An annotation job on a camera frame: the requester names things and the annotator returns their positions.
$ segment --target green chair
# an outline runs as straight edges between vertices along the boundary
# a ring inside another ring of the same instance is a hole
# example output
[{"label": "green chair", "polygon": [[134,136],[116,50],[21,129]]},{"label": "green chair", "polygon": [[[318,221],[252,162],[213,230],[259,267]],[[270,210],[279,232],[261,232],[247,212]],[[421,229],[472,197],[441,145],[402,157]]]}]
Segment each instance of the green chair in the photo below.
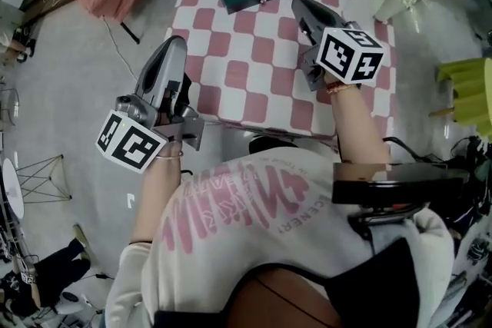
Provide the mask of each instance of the green chair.
[{"label": "green chair", "polygon": [[492,59],[477,58],[445,63],[439,67],[438,81],[450,79],[454,85],[454,106],[429,116],[453,113],[463,126],[476,125],[483,137],[492,135]]}]

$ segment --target bracelet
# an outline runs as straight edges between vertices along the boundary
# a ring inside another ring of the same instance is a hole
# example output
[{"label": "bracelet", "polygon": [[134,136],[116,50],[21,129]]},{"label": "bracelet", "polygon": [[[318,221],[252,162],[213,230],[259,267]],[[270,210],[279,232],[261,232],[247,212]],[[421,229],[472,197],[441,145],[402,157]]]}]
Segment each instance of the bracelet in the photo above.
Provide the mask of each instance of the bracelet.
[{"label": "bracelet", "polygon": [[155,158],[156,159],[163,159],[163,160],[171,160],[171,159],[177,159],[183,155],[183,151],[179,152],[178,156],[159,156],[157,155]]},{"label": "bracelet", "polygon": [[335,94],[348,88],[357,87],[355,84],[344,84],[342,81],[331,82],[327,85],[328,94]]}]

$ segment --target gray floor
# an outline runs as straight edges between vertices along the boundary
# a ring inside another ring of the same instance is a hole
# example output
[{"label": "gray floor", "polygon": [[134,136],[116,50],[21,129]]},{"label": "gray floor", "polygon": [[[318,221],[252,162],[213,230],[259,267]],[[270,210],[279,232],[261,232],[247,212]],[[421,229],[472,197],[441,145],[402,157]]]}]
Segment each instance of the gray floor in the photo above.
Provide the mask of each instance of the gray floor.
[{"label": "gray floor", "polygon": [[[122,55],[138,74],[164,37],[175,0],[142,0],[127,20],[138,35],[136,45],[116,24],[111,30]],[[436,67],[443,61],[480,56],[480,46],[459,9],[422,2],[415,13],[395,19],[397,33],[396,135],[417,153],[449,157],[460,137],[473,133],[450,117],[429,118],[430,111],[450,105],[450,87],[435,82]],[[20,167],[64,154],[73,200],[26,207],[22,228],[31,253],[40,257],[66,245],[71,226],[80,223],[91,244],[97,270],[114,275],[118,258],[127,244],[141,178],[110,164],[95,149],[95,139],[115,98],[132,91],[135,82],[117,56],[104,23],[89,16],[77,3],[49,15],[39,27],[33,59],[10,70],[9,87],[20,94],[15,127],[7,127],[5,156],[18,156]],[[247,153],[251,134],[217,125],[205,128],[202,147],[185,147],[183,168],[200,171]],[[299,144],[323,153],[315,141]],[[397,161],[409,161],[393,149]],[[103,306],[110,283],[94,278],[78,283],[73,291],[85,293]]]}]

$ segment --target table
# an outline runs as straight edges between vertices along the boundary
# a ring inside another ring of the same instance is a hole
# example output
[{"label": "table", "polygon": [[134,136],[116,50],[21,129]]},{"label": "table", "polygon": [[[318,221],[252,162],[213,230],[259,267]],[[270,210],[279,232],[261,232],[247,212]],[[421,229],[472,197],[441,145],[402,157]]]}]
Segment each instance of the table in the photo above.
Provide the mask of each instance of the table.
[{"label": "table", "polygon": [[[221,0],[178,0],[166,38],[188,43],[186,73],[192,106],[206,121],[330,140],[331,101],[311,92],[300,55],[310,48],[291,10],[272,0],[228,15]],[[341,13],[347,0],[315,0]],[[374,21],[372,33],[386,55],[377,80],[361,91],[382,136],[393,134],[396,51],[391,23]]]},{"label": "table", "polygon": [[5,159],[2,165],[3,185],[7,194],[7,200],[19,219],[24,217],[24,200],[22,200],[21,185],[18,181],[17,171],[10,159]]}]

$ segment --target black pants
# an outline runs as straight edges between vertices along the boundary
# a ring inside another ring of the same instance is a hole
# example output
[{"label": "black pants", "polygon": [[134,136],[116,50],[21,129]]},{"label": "black pants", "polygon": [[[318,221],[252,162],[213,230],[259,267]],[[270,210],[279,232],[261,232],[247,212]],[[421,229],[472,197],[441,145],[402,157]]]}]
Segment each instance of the black pants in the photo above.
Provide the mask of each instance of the black pants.
[{"label": "black pants", "polygon": [[70,244],[35,264],[42,306],[58,302],[62,291],[80,280],[91,267],[89,260],[74,260],[84,247],[74,239]]}]

